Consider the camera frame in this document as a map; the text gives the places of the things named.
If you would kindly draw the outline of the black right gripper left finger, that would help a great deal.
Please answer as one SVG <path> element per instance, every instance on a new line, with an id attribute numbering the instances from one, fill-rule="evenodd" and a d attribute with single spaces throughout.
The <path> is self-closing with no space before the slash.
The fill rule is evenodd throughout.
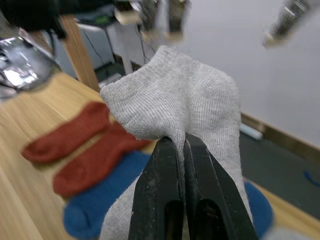
<path id="1" fill-rule="evenodd" d="M 164 137 L 156 143 L 136 182 L 128 239 L 180 240 L 183 218 L 177 150 Z"/>

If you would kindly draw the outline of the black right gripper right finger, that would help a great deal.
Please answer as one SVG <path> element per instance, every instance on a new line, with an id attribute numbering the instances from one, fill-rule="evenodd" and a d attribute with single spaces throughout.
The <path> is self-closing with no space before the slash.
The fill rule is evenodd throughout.
<path id="1" fill-rule="evenodd" d="M 184 172 L 190 239 L 258 239 L 235 182 L 204 142 L 191 134 L 185 136 Z"/>

